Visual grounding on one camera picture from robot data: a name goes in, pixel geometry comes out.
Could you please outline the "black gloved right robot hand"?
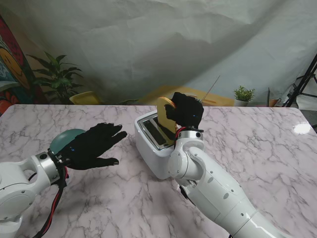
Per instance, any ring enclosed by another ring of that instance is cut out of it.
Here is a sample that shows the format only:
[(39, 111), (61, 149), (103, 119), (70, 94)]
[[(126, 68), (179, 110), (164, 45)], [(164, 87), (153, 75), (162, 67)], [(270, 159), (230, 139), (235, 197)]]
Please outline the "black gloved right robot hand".
[(175, 92), (171, 101), (174, 106), (164, 106), (167, 119), (175, 121), (181, 127), (198, 129), (204, 112), (202, 103), (180, 92)]

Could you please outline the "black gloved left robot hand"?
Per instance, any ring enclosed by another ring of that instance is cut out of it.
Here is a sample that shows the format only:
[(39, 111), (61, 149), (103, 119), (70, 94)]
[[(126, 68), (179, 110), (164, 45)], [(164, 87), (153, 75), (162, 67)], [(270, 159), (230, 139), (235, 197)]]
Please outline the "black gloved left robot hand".
[(127, 136), (122, 125), (99, 123), (79, 134), (65, 145), (58, 156), (63, 164), (74, 170), (88, 170), (118, 165), (116, 158), (104, 159), (101, 155)]

